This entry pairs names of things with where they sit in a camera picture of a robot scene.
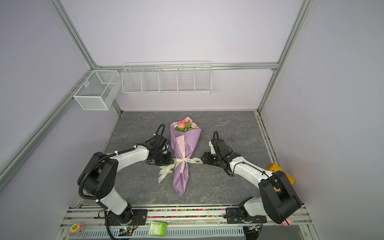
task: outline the white label on basket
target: white label on basket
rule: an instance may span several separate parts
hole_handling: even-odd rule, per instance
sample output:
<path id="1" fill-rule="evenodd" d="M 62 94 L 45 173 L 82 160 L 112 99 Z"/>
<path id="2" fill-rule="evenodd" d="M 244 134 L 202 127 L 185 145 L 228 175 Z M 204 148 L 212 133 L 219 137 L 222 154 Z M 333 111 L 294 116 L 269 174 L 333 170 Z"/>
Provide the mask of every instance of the white label on basket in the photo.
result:
<path id="1" fill-rule="evenodd" d="M 87 88 L 89 86 L 89 80 L 87 80 L 85 83 L 84 83 L 84 87 Z"/>

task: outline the purple wrapping paper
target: purple wrapping paper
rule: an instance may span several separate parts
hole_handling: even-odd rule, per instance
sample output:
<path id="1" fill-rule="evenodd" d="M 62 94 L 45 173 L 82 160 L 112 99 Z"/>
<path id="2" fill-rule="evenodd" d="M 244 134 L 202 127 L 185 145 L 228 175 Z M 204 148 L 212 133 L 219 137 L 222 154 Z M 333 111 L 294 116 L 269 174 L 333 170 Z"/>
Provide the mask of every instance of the purple wrapping paper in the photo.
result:
<path id="1" fill-rule="evenodd" d="M 175 130 L 173 124 L 170 124 L 170 144 L 172 146 L 173 152 L 176 158 L 182 159 L 181 152 L 179 146 L 177 145 L 176 137 L 184 135 L 185 142 L 185 157 L 190 158 L 193 154 L 193 151 L 196 149 L 197 142 L 199 141 L 201 129 L 192 129 L 187 132 L 179 132 Z M 185 163 L 185 167 L 182 173 L 180 173 L 182 163 L 177 165 L 174 171 L 173 176 L 173 188 L 176 192 L 183 196 L 185 193 L 185 189 L 187 187 L 187 182 L 189 178 L 189 167 L 188 164 Z"/>

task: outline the divided wire basket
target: divided wire basket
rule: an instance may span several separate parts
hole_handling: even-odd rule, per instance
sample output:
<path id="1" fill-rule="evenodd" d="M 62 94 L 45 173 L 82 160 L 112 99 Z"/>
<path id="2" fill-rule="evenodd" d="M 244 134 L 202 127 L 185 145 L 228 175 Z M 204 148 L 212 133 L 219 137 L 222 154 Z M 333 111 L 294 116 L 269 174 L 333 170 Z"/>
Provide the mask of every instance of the divided wire basket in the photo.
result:
<path id="1" fill-rule="evenodd" d="M 211 93 L 210 62 L 133 66 L 123 64 L 122 90 L 126 94 Z"/>
<path id="2" fill-rule="evenodd" d="M 108 110 L 120 88 L 116 70 L 93 70 L 73 97 L 84 110 Z"/>

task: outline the black mounting plate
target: black mounting plate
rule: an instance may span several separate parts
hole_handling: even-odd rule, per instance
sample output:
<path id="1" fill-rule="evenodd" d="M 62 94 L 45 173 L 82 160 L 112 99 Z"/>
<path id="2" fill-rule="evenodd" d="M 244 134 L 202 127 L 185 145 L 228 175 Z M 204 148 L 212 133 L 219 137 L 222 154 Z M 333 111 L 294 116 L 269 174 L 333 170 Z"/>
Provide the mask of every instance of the black mounting plate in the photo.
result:
<path id="1" fill-rule="evenodd" d="M 227 222 L 229 224 L 231 224 L 231 223 L 245 223 L 240 219 L 241 218 L 240 208 L 227 207 L 225 209 L 225 213 L 226 213 L 225 218 L 227 219 Z M 252 220 L 251 223 L 260 223 L 259 219 L 260 219 L 261 223 L 266 223 L 266 217 L 265 216 L 255 216 L 255 218 Z"/>
<path id="2" fill-rule="evenodd" d="M 138 217 L 140 219 L 139 225 L 145 225 L 145 221 L 147 220 L 147 209 L 132 209 L 133 215 L 132 215 L 132 221 L 128 225 L 137 225 L 138 219 L 135 217 Z M 107 222 L 109 226 L 122 226 L 120 224 L 120 221 L 118 218 L 116 218 L 116 215 L 114 214 L 108 214 Z"/>

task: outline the cream ribbon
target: cream ribbon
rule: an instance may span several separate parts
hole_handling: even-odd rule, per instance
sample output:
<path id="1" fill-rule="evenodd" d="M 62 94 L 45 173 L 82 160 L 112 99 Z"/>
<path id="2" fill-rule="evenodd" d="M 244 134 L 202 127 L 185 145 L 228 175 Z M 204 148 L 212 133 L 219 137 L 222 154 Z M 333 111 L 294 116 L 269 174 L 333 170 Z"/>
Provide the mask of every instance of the cream ribbon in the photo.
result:
<path id="1" fill-rule="evenodd" d="M 160 166 L 161 170 L 160 170 L 159 175 L 161 175 L 161 176 L 159 177 L 159 183 L 161 181 L 163 181 L 163 179 L 166 177 L 166 175 L 168 173 L 173 172 L 176 169 L 177 165 L 179 165 L 182 162 L 203 164 L 201 159 L 198 157 L 194 157 L 192 159 L 187 158 L 187 157 L 182 158 L 182 159 L 181 158 L 174 158 L 173 161 L 174 161 L 174 163 L 170 164 L 168 166 Z"/>

